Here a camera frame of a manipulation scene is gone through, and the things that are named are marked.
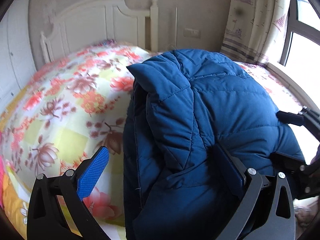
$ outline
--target wall outlet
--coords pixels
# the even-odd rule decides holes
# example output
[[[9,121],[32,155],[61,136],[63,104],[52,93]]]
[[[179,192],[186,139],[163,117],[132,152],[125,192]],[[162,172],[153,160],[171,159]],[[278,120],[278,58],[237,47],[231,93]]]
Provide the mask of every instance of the wall outlet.
[[[201,32],[199,30],[184,28],[183,29],[183,36],[199,39],[201,37]]]

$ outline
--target wooden headboard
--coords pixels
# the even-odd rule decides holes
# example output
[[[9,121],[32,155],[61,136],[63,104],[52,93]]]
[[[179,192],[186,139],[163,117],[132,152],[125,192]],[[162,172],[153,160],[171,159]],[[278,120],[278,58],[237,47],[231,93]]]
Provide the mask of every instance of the wooden headboard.
[[[131,10],[124,0],[80,1],[53,19],[48,37],[41,32],[44,60],[52,62],[105,39],[146,49],[146,18],[150,18],[150,49],[158,51],[157,0],[152,0],[150,10]]]

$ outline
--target white curtain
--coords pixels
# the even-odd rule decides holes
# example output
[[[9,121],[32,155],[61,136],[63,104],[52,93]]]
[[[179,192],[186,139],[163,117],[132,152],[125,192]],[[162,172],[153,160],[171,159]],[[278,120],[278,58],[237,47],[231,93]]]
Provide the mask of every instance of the white curtain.
[[[231,0],[221,53],[266,66],[281,57],[290,0]]]

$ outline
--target gray wall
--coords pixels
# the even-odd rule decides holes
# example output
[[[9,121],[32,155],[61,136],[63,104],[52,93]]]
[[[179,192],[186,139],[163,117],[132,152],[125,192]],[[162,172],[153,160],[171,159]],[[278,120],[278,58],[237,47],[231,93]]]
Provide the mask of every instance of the gray wall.
[[[51,32],[51,25],[44,14],[44,7],[56,3],[55,11],[59,13],[64,8],[80,0],[30,0],[29,31],[31,49],[37,69],[44,64],[40,47],[40,31],[46,35]],[[131,9],[144,9],[150,6],[150,0],[127,0]],[[198,48],[218,51],[228,19],[230,0],[158,0],[159,6],[159,50],[171,49],[174,43],[175,7],[179,10],[178,48]],[[201,31],[201,38],[183,36],[184,28],[194,28]]]

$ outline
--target blue jacket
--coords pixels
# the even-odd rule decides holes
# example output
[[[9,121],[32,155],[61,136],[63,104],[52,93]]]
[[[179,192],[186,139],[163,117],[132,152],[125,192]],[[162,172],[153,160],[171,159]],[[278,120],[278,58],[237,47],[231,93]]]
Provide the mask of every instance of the blue jacket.
[[[134,92],[124,127],[128,240],[207,239],[236,205],[212,159],[219,141],[260,174],[279,151],[303,160],[268,93],[220,53],[165,52],[128,67]]]

